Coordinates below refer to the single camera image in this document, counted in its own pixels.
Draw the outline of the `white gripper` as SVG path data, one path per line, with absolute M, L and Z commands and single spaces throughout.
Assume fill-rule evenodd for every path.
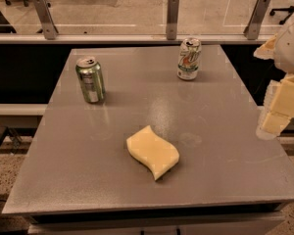
M 294 73 L 294 13 L 276 35 L 256 49 L 254 56 L 272 59 L 278 69 Z M 294 118 L 294 74 L 287 74 L 278 83 L 269 108 L 271 113 L 261 112 L 256 128 L 256 135 L 263 140 L 279 136 Z

